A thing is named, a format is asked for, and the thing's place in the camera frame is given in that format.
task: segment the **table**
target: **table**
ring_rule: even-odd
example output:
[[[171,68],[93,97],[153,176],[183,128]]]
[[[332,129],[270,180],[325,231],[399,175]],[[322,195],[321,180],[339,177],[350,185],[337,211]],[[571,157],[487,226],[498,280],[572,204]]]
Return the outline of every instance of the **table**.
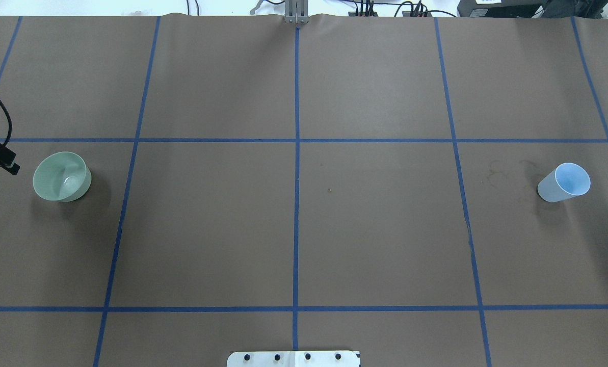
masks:
[[[0,365],[608,365],[608,21],[4,17],[0,96]]]

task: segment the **bowl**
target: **bowl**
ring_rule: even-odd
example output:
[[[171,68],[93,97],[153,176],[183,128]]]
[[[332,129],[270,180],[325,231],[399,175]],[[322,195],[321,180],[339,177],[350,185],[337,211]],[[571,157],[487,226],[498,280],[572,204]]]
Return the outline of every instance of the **bowl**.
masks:
[[[73,201],[89,190],[91,171],[81,156],[60,151],[41,161],[32,182],[36,195],[45,200]]]

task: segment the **wire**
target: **wire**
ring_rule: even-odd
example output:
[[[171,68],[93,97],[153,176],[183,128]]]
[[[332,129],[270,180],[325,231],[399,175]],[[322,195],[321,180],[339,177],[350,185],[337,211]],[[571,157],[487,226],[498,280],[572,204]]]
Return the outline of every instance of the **wire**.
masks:
[[[399,7],[394,12],[394,16],[399,14],[399,9],[401,9],[401,7],[403,7],[406,3],[410,4],[410,12],[413,12],[413,7],[415,6],[415,4],[413,4],[413,2],[403,2],[403,3],[399,4]]]
[[[457,16],[451,14],[450,12],[445,12],[444,10],[427,10],[425,12],[421,12],[421,14],[424,14],[422,16],[427,16],[427,14],[431,13],[431,12],[444,13],[444,14],[448,14],[448,15],[452,16],[453,18],[458,18]]]
[[[0,99],[0,105],[1,105],[1,109],[3,109],[3,112],[5,112],[5,117],[7,118],[7,137],[5,138],[5,142],[3,142],[3,146],[1,147],[4,148],[8,142],[10,142],[10,139],[12,138],[12,118],[10,117],[10,113],[7,112],[7,109],[5,108],[5,105],[3,104],[3,102]]]

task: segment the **metal bracket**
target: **metal bracket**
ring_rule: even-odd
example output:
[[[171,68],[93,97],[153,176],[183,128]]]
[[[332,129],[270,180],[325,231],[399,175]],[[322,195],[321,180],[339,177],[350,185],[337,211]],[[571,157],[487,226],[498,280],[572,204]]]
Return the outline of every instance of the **metal bracket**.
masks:
[[[308,0],[285,0],[286,23],[308,23]]]
[[[359,351],[235,352],[227,367],[360,367]]]

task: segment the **light blue cup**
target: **light blue cup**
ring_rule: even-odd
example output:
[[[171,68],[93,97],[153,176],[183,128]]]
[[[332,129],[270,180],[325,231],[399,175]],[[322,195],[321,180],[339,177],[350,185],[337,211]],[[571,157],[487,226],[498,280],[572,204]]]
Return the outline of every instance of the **light blue cup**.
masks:
[[[584,195],[591,187],[590,177],[575,163],[562,163],[537,186],[539,196],[548,202]]]

